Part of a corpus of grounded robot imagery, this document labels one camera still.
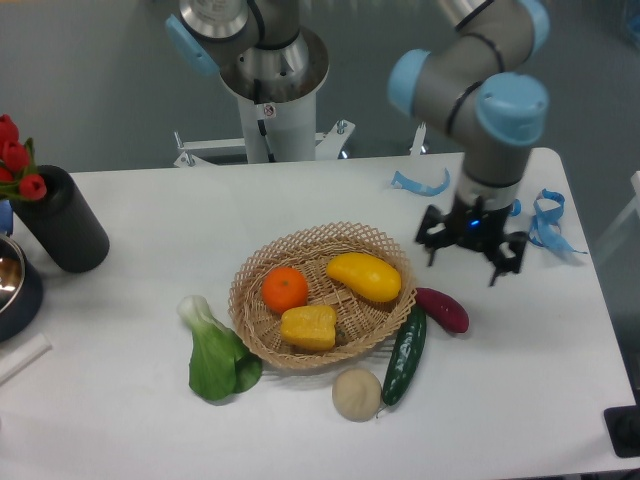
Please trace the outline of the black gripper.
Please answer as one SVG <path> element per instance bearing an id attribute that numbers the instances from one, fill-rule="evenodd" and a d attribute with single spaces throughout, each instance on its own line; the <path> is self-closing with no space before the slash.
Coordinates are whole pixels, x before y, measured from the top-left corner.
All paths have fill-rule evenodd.
<path id="1" fill-rule="evenodd" d="M 429 205 L 417 230 L 415 242 L 428 254 L 427 266 L 436 252 L 452 245 L 487 254 L 494 265 L 489 286 L 499 277 L 521 272 L 528 235 L 505 232 L 515 201 L 515 185 L 490 186 L 480 182 L 459 182 L 451 211 L 445 215 Z"/>

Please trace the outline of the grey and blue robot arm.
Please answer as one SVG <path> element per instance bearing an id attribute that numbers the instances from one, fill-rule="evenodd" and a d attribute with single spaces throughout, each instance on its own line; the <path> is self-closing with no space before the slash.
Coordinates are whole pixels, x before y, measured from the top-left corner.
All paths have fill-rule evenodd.
<path id="1" fill-rule="evenodd" d="M 427 207 L 415 240 L 429 254 L 457 245 L 479 252 L 494 277 L 521 270 L 523 231 L 505 232 L 549 107 L 546 88 L 517 69 L 545 43 L 539 1 L 442 1 L 457 38 L 440 53 L 411 50 L 394 65 L 390 103 L 464 149 L 452 207 Z"/>

